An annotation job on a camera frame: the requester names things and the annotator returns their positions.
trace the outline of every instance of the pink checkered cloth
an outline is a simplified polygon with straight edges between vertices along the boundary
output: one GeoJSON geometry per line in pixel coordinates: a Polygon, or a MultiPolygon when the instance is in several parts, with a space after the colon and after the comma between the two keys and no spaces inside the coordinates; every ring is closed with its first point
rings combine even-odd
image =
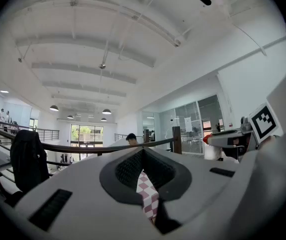
{"type": "Polygon", "coordinates": [[[155,190],[152,182],[143,171],[138,177],[136,192],[143,197],[143,211],[146,216],[149,219],[155,218],[159,205],[159,193],[155,190]]]}

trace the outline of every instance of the ceiling light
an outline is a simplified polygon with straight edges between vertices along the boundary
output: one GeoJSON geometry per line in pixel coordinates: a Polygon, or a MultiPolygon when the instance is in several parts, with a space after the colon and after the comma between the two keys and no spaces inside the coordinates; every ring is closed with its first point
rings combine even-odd
{"type": "Polygon", "coordinates": [[[112,112],[111,112],[111,110],[109,110],[109,109],[104,109],[104,110],[102,111],[102,114],[104,114],[104,115],[111,115],[112,112]]]}
{"type": "Polygon", "coordinates": [[[57,105],[52,105],[49,109],[52,111],[59,111],[59,108],[57,105]]]}

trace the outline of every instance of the ceiling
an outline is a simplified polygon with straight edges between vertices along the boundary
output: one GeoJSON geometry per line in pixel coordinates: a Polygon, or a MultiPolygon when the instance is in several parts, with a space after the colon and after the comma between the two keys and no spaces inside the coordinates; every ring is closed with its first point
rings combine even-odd
{"type": "Polygon", "coordinates": [[[187,30],[201,23],[201,14],[249,4],[212,1],[214,7],[199,0],[12,0],[1,20],[53,104],[75,113],[117,112],[189,41],[187,30]]]}

